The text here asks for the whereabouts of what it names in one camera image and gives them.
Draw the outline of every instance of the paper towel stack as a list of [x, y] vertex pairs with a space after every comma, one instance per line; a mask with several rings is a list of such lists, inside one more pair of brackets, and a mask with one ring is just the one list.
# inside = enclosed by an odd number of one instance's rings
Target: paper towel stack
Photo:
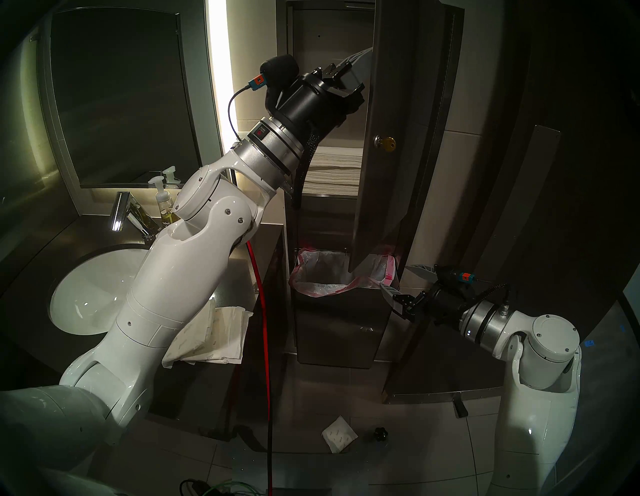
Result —
[[216, 300], [209, 300], [175, 337], [164, 355], [163, 367], [170, 369], [176, 360], [191, 364], [242, 363], [244, 337], [252, 315], [243, 307], [216, 308]]
[[302, 191], [357, 196], [361, 165], [362, 148], [318, 147]]

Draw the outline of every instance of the trash can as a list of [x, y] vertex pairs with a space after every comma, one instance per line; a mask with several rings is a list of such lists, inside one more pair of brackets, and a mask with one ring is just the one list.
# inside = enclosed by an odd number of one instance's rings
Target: trash can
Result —
[[300, 250], [291, 273], [298, 361], [368, 369], [391, 308], [379, 284], [396, 276], [391, 255], [370, 255], [352, 273], [349, 254]]

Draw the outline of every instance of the chrome faucet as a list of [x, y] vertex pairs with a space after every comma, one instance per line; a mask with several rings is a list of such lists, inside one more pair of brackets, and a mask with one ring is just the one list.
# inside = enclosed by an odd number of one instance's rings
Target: chrome faucet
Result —
[[156, 234], [160, 232], [158, 224], [147, 214], [130, 191], [118, 191], [111, 209], [111, 217], [109, 217], [109, 228], [112, 231], [121, 231], [125, 218], [129, 219], [142, 233], [145, 244], [153, 244]]

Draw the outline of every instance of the light strip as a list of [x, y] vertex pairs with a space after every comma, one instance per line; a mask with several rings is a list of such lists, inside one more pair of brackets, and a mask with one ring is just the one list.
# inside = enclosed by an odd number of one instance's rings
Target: light strip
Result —
[[[231, 76], [231, 54], [227, 28], [226, 0], [207, 0], [207, 29], [209, 35], [209, 57], [213, 75], [214, 98], [218, 114], [218, 129], [222, 139], [222, 151], [228, 152], [236, 141], [227, 117], [227, 105], [234, 94]], [[236, 103], [231, 103], [231, 121], [237, 129]]]

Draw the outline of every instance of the soap bottle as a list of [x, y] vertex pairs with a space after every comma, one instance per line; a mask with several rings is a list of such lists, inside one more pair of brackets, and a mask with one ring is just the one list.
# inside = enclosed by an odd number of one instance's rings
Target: soap bottle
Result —
[[173, 200], [171, 195], [163, 186], [164, 177], [157, 175], [149, 180], [149, 184], [155, 184], [158, 192], [156, 193], [156, 202], [158, 202], [158, 208], [160, 209], [160, 220], [162, 221], [162, 227], [167, 227], [169, 224], [176, 222], [179, 217], [173, 213]]
[[180, 179], [173, 175], [175, 173], [175, 165], [172, 165], [169, 169], [164, 169], [162, 173], [166, 176], [167, 184], [180, 184]]

